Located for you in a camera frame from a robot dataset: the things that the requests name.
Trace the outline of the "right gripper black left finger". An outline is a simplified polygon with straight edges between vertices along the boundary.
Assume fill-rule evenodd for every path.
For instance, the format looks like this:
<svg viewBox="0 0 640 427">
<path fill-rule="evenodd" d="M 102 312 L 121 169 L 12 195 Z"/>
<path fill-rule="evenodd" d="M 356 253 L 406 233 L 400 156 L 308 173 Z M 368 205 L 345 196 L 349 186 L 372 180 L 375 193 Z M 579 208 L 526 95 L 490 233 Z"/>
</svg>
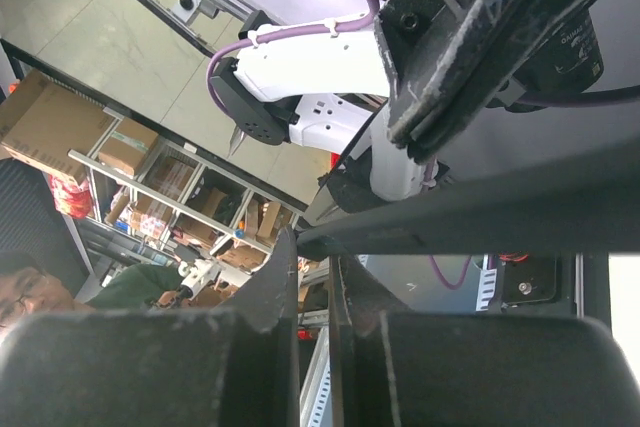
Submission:
<svg viewBox="0 0 640 427">
<path fill-rule="evenodd" d="M 295 426 L 298 256 L 291 228 L 211 309 L 32 315 L 1 349 L 5 426 Z"/>
</svg>

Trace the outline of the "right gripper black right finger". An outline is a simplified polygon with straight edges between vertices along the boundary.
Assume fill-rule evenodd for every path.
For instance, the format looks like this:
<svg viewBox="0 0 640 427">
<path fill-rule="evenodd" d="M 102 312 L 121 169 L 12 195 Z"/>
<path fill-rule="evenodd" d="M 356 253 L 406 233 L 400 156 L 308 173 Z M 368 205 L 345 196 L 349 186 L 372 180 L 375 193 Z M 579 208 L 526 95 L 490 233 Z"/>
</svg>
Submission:
<svg viewBox="0 0 640 427">
<path fill-rule="evenodd" d="M 355 257 L 329 265 L 334 425 L 638 424 L 638 384 L 600 323 L 418 312 Z"/>
</svg>

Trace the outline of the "black cased phone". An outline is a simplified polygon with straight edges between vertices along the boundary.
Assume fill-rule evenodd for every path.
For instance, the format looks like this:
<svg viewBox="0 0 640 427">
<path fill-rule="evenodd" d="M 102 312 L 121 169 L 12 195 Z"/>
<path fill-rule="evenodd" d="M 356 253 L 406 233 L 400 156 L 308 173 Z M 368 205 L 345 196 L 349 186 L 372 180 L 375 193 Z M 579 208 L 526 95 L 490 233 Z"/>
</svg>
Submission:
<svg viewBox="0 0 640 427">
<path fill-rule="evenodd" d="M 297 239 L 301 255 L 635 252 L 639 248 L 639 90 L 531 94 L 534 114 L 488 113 L 515 63 L 414 54 L 407 68 L 382 51 L 391 116 L 430 122 L 430 153 L 453 169 L 444 188 L 328 217 Z"/>
</svg>

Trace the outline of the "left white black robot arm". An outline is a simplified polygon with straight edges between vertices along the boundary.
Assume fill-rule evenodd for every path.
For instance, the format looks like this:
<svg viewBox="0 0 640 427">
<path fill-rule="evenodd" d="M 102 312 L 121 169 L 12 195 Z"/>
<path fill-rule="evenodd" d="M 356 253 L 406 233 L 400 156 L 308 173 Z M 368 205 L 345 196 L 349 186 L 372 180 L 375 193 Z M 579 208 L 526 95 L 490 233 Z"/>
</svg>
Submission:
<svg viewBox="0 0 640 427">
<path fill-rule="evenodd" d="M 596 0 L 365 0 L 363 14 L 277 26 L 255 12 L 207 87 L 239 131 L 332 152 L 366 140 L 372 202 L 416 194 L 485 108 L 528 113 L 637 103 L 597 91 Z"/>
</svg>

